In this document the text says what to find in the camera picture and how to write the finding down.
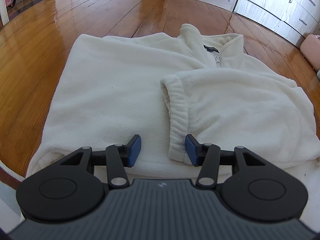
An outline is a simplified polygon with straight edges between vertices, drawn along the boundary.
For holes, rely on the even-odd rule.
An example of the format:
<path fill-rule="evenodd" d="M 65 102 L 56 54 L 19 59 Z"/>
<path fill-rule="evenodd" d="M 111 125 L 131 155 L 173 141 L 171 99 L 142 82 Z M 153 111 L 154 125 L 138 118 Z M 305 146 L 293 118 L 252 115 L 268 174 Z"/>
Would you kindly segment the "cream fleece zip jacket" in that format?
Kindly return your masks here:
<path fill-rule="evenodd" d="M 185 136 L 223 150 L 245 146 L 301 180 L 302 221 L 319 230 L 319 139 L 313 105 L 295 81 L 244 53 L 240 34 L 178 37 L 80 35 L 53 96 L 27 175 L 82 146 L 95 151 L 133 135 L 142 148 L 130 178 L 196 178 Z"/>

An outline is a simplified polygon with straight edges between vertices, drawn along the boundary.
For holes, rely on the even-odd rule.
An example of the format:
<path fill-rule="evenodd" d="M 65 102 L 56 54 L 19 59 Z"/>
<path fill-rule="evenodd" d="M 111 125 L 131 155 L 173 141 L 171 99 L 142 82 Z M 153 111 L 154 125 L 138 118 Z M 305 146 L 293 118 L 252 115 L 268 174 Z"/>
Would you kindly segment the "checked red grey rug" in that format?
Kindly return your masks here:
<path fill-rule="evenodd" d="M 25 220 L 16 200 L 16 190 L 24 177 L 1 161 L 1 229 L 9 233 Z"/>

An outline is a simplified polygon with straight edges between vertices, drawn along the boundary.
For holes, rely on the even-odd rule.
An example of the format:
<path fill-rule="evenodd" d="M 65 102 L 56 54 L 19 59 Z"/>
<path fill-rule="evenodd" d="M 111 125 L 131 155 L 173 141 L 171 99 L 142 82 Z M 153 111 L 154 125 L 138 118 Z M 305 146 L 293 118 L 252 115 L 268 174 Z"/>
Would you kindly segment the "pink bag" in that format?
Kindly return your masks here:
<path fill-rule="evenodd" d="M 300 45 L 302 55 L 308 60 L 315 71 L 319 71 L 320 65 L 320 40 L 319 35 L 309 34 Z"/>

